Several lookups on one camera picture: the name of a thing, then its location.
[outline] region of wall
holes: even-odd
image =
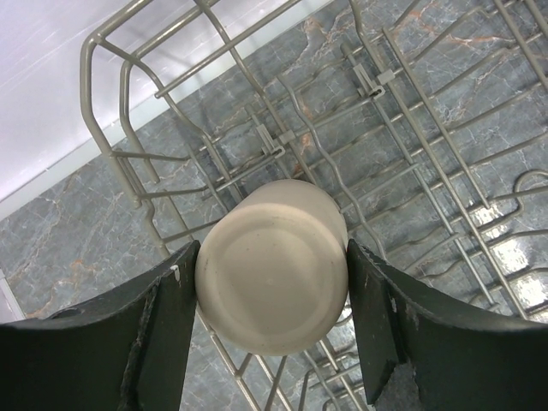
[[[0,220],[95,158],[98,148],[81,120],[79,55],[84,38],[128,0],[8,0],[0,13]],[[213,10],[234,37],[284,0],[222,0]],[[307,0],[240,44],[243,56],[292,27],[327,3]],[[114,32],[111,40],[131,51],[178,15],[194,6],[190,0],[154,0]],[[185,27],[147,62],[168,81],[222,45],[202,15]],[[229,56],[178,87],[178,101],[234,64]],[[94,57],[93,98],[99,124],[116,143],[120,59],[98,50]],[[131,88],[136,128],[166,110],[151,98],[155,89],[139,70]]]

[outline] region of white cup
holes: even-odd
[[[205,320],[254,354],[311,347],[343,309],[347,243],[344,218],[325,191],[297,180],[265,184],[200,249],[195,281]]]

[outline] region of metal wire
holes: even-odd
[[[485,188],[481,186],[477,177],[479,167],[492,164],[492,162],[499,158],[504,158],[527,147],[538,145],[545,141],[548,133],[538,134],[533,138],[504,148],[475,162],[466,161],[454,140],[455,135],[461,130],[498,115],[502,110],[510,106],[522,104],[542,88],[548,90],[546,75],[531,49],[533,43],[540,39],[546,40],[546,36],[548,35],[548,25],[546,24],[545,17],[534,0],[524,0],[524,7],[527,8],[538,28],[536,32],[529,33],[528,37],[524,37],[521,34],[520,28],[516,25],[513,17],[514,14],[511,8],[514,8],[517,2],[512,0],[502,3],[501,0],[493,0],[494,5],[491,8],[483,6],[474,7],[455,18],[428,45],[416,51],[414,57],[404,56],[396,42],[395,33],[413,15],[420,0],[410,1],[409,6],[396,18],[392,27],[385,27],[381,32],[373,36],[367,34],[358,3],[355,0],[349,0],[349,10],[354,17],[354,27],[360,43],[352,45],[347,40],[344,40],[340,44],[343,53],[341,57],[335,57],[332,61],[316,68],[312,75],[299,84],[290,84],[287,78],[280,74],[277,79],[285,90],[276,97],[268,95],[265,90],[266,87],[261,86],[235,47],[270,21],[290,10],[299,0],[287,1],[233,39],[226,33],[211,8],[214,4],[218,3],[218,0],[195,0],[195,7],[176,17],[173,22],[157,32],[134,51],[122,50],[108,40],[109,35],[118,27],[132,19],[137,13],[144,13],[145,11],[142,10],[151,2],[152,0],[133,0],[94,30],[86,39],[80,54],[80,106],[86,125],[90,129],[102,153],[107,157],[110,167],[122,185],[123,191],[134,203],[135,207],[142,205],[146,207],[145,227],[163,257],[170,255],[168,246],[174,241],[193,239],[196,233],[209,229],[218,221],[218,218],[213,218],[211,221],[204,221],[202,224],[188,227],[182,210],[180,210],[180,206],[177,205],[178,203],[175,199],[203,194],[202,198],[204,200],[213,198],[219,210],[225,214],[233,204],[245,197],[245,192],[241,186],[242,182],[252,173],[262,170],[270,166],[270,164],[275,164],[286,178],[304,176],[308,181],[314,183],[318,183],[317,173],[321,170],[320,167],[328,164],[339,190],[338,193],[335,193],[334,197],[341,205],[342,212],[346,214],[354,213],[359,220],[358,223],[349,225],[349,233],[357,235],[362,230],[365,230],[377,246],[378,252],[384,258],[391,259],[414,247],[429,244],[431,246],[426,251],[416,256],[413,261],[404,267],[408,273],[414,275],[416,271],[421,270],[422,274],[419,274],[418,278],[432,280],[440,277],[451,277],[457,271],[465,268],[472,274],[477,283],[477,290],[468,299],[468,302],[481,305],[486,303],[488,308],[498,310],[499,304],[494,297],[494,293],[503,291],[509,298],[510,310],[523,318],[548,311],[548,300],[534,307],[525,308],[512,287],[512,284],[527,276],[546,274],[548,267],[536,265],[535,267],[526,267],[523,270],[505,274],[501,269],[497,255],[493,252],[497,247],[502,246],[508,241],[516,238],[534,238],[535,236],[547,235],[548,230],[544,228],[530,229],[494,239],[485,238],[488,233],[504,226],[508,221],[521,216],[526,211],[526,198],[548,193],[548,185],[546,184],[540,187],[523,189],[526,183],[534,179],[548,177],[548,171],[528,170],[516,178],[511,193],[500,194],[496,197],[489,197],[485,194]],[[168,84],[164,84],[154,71],[146,63],[143,63],[143,58],[151,51],[156,50],[167,39],[176,36],[190,22],[201,15],[206,16],[209,22],[215,27],[224,45],[193,67],[188,68]],[[436,50],[439,45],[449,39],[458,27],[463,26],[467,21],[471,21],[477,15],[482,16],[486,20],[493,18],[502,19],[512,33],[513,39],[490,51],[476,63],[470,64],[468,68],[464,69],[452,80],[447,81],[437,91],[428,95],[421,85],[419,77],[415,74],[414,67],[418,66],[429,53]],[[119,112],[122,129],[132,146],[131,152],[113,149],[105,138],[93,114],[92,57],[98,46],[123,59],[120,73]],[[385,59],[387,51],[393,57],[392,66]],[[247,79],[256,95],[259,96],[262,105],[247,105],[245,107],[247,118],[242,119],[242,123],[232,125],[231,128],[223,130],[220,134],[210,135],[199,124],[192,122],[183,113],[181,108],[176,104],[176,101],[170,96],[170,92],[227,52],[234,58],[237,68]],[[525,86],[502,103],[488,107],[485,111],[463,122],[445,123],[442,120],[434,107],[436,98],[439,98],[442,93],[447,92],[452,87],[470,80],[474,76],[474,73],[480,69],[485,69],[489,63],[495,62],[499,58],[514,56],[522,56],[527,61],[531,70],[536,74],[535,82]],[[363,65],[359,63],[359,59],[362,57],[372,61],[372,68],[367,67],[367,70],[370,72],[367,72]],[[164,98],[168,106],[175,113],[178,121],[188,126],[200,138],[201,146],[197,149],[192,149],[187,142],[186,136],[174,136],[174,138],[179,139],[182,152],[186,154],[181,156],[166,156],[145,150],[140,141],[139,134],[135,132],[129,120],[129,82],[133,66],[142,69],[150,77],[158,89],[155,96],[157,98]],[[309,117],[304,112],[299,100],[300,93],[305,92],[312,84],[319,81],[320,76],[327,69],[344,70],[348,68],[354,70],[353,80],[357,84],[356,90],[360,92],[332,104],[330,109],[326,109],[325,112],[315,118]],[[388,80],[381,81],[380,79],[383,75]],[[401,91],[395,86],[395,79],[406,79],[410,82],[418,99],[412,104],[408,104],[403,98]],[[399,109],[392,116],[388,114],[391,110],[387,109],[387,96],[393,98],[397,109]],[[297,129],[289,128],[287,119],[284,119],[280,114],[279,107],[282,104],[291,104],[293,112],[304,123],[304,127]],[[322,143],[322,129],[324,127],[333,124],[345,116],[355,115],[367,107],[372,107],[375,110],[382,120],[381,123],[373,124],[364,133],[341,146],[330,148],[329,150],[324,148]],[[419,110],[425,110],[433,120],[438,130],[437,136],[427,137],[426,131],[415,118],[415,113],[418,113]],[[265,126],[267,117],[273,120],[275,129],[268,129]],[[243,158],[236,165],[226,164],[217,148],[219,143],[229,135],[229,131],[232,128],[248,123],[252,123],[257,130],[258,137],[267,142],[265,148],[262,152],[257,152],[250,158]],[[418,146],[414,146],[413,148],[406,146],[406,142],[396,129],[396,125],[402,123],[407,124],[411,128],[415,141],[420,143]],[[358,147],[363,141],[383,132],[387,132],[394,140],[401,153],[401,157],[374,174],[364,176],[354,182],[347,181],[346,176],[337,166],[337,159]],[[297,144],[298,139],[307,134],[312,136],[314,147],[319,154],[318,157],[310,161],[306,161]],[[441,146],[449,148],[453,159],[459,165],[457,170],[452,170],[449,173],[444,170],[435,152],[435,148]],[[288,148],[287,152],[295,157],[295,161],[298,164],[293,173],[289,172],[287,163],[283,161],[286,147]],[[203,155],[207,155],[212,161],[217,173],[211,173],[206,170],[199,157]],[[430,162],[436,171],[436,178],[434,180],[428,180],[425,177],[426,161],[424,158]],[[163,178],[161,173],[158,172],[159,168],[155,167],[152,161],[164,164],[192,164],[201,174],[203,184],[199,187],[151,190],[135,171],[132,161],[142,163],[144,171],[152,183],[158,183]],[[414,176],[420,187],[419,192],[414,193],[410,198],[402,199],[400,204],[393,204],[384,207],[382,210],[369,212],[367,215],[363,212],[363,205],[369,199],[383,192],[383,190],[393,187],[403,179],[410,178],[408,176]],[[465,198],[463,198],[464,194],[458,193],[456,190],[454,182],[457,179],[465,179],[468,182],[468,186],[472,188],[471,192],[465,195]],[[365,193],[357,194],[358,190],[362,188],[367,188]],[[456,215],[449,214],[440,205],[438,200],[438,194],[440,193],[449,195],[453,206],[457,209]],[[373,228],[373,225],[382,218],[396,215],[407,207],[416,205],[421,199],[427,199],[432,208],[424,212],[435,213],[440,224],[429,232],[421,233],[420,236],[414,239],[396,244],[391,249],[386,249],[382,233],[379,234]],[[179,231],[168,235],[165,233],[161,234],[161,230],[158,228],[158,204],[165,207],[170,216],[170,221],[174,222],[171,226],[177,227]],[[514,210],[488,223],[478,225],[474,222],[474,218],[478,213],[489,209],[493,205],[500,204],[516,204],[516,207]],[[457,258],[451,265],[441,271],[430,270],[426,272],[422,270],[425,265],[429,265],[431,260],[435,259],[443,250],[452,247],[457,250]],[[480,268],[486,269],[492,274],[490,281],[486,281],[485,276],[479,273]],[[256,394],[252,392],[246,383],[246,371],[253,360],[259,363],[271,387],[268,398],[266,398],[265,408],[274,408],[277,405],[277,401],[279,401],[285,409],[293,409],[294,404],[291,403],[288,395],[282,388],[283,378],[286,374],[284,369],[287,357],[281,359],[276,374],[269,368],[265,358],[252,354],[246,354],[241,366],[237,368],[219,336],[201,318],[200,311],[198,311],[198,315],[204,327],[210,333],[212,343],[217,348],[218,354],[230,374],[234,377],[251,409],[261,409]],[[351,325],[349,323],[350,319],[350,316],[344,317],[337,323],[337,327]],[[307,350],[302,354],[304,359],[310,364],[310,369],[302,376],[301,396],[297,404],[298,409],[305,409],[307,395],[313,390],[323,390],[326,397],[329,398],[324,403],[324,409],[333,407],[339,410],[342,409],[343,404],[344,407],[367,409],[362,394],[363,383],[351,378],[353,372],[359,370],[358,356],[354,348],[343,348],[336,351],[331,346],[329,338],[320,341],[316,348],[320,352],[318,358],[316,358],[312,350]],[[310,382],[313,378],[316,378],[318,382],[311,384]]]

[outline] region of white wall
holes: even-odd
[[[128,0],[3,0],[0,2],[0,220],[98,155],[79,106],[79,55],[84,38]],[[251,26],[285,0],[221,0],[213,9],[229,35]],[[247,56],[328,0],[305,0],[242,43]],[[132,51],[194,3],[155,0],[111,40]],[[202,15],[146,59],[167,82],[222,45]],[[120,61],[94,57],[96,116],[111,141],[116,124]],[[226,55],[174,92],[181,99],[234,64]],[[151,82],[134,70],[131,105],[135,127],[166,109],[151,98]]]

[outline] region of ceramic mug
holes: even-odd
[[[308,182],[265,184],[206,237],[196,263],[205,320],[254,354],[311,347],[348,292],[348,233],[337,203]]]

